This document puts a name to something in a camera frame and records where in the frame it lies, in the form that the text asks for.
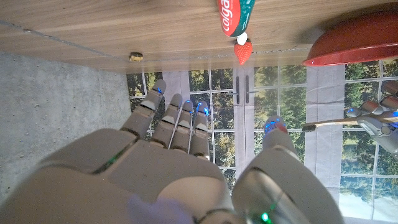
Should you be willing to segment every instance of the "red bowl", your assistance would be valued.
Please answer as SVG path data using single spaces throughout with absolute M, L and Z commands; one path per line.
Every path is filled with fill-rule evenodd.
M 367 14 L 326 31 L 305 66 L 340 65 L 398 57 L 398 11 Z

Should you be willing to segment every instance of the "strawberry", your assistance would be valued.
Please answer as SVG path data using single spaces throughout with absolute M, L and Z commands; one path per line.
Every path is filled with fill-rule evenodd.
M 240 45 L 238 43 L 234 46 L 234 52 L 238 57 L 239 63 L 243 65 L 250 57 L 251 52 L 253 51 L 253 45 L 251 42 L 246 42 L 244 45 Z

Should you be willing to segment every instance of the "gray wall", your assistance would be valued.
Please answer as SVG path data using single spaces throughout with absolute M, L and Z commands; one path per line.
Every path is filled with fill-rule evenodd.
M 125 74 L 0 52 L 0 203 L 46 155 L 129 115 Z

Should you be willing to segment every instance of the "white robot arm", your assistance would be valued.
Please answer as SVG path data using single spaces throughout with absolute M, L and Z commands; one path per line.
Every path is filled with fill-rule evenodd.
M 0 223 L 343 223 L 280 117 L 267 121 L 263 151 L 232 197 L 208 161 L 204 101 L 194 111 L 175 95 L 144 141 L 165 87 L 158 80 L 120 130 L 93 132 L 40 162 L 0 206 Z

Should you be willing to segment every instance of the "colgate toothpaste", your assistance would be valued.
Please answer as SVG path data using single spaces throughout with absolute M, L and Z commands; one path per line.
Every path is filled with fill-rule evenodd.
M 228 37 L 238 37 L 247 28 L 254 0 L 217 0 L 221 27 Z

